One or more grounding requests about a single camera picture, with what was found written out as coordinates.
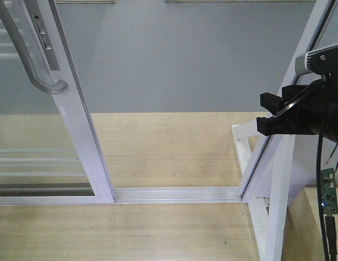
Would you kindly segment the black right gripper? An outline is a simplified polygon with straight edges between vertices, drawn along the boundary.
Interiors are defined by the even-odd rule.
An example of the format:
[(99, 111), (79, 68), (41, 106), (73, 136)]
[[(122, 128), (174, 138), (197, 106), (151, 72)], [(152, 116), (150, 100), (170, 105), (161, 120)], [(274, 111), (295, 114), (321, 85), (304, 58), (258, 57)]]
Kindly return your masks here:
[[(313, 81), (304, 92), (306, 97), (288, 112), (275, 117), (257, 117), (257, 131), (263, 135), (318, 135), (338, 143), (338, 72), (327, 80)], [(260, 95), (261, 107), (272, 115), (284, 108), (286, 99), (269, 92)]]

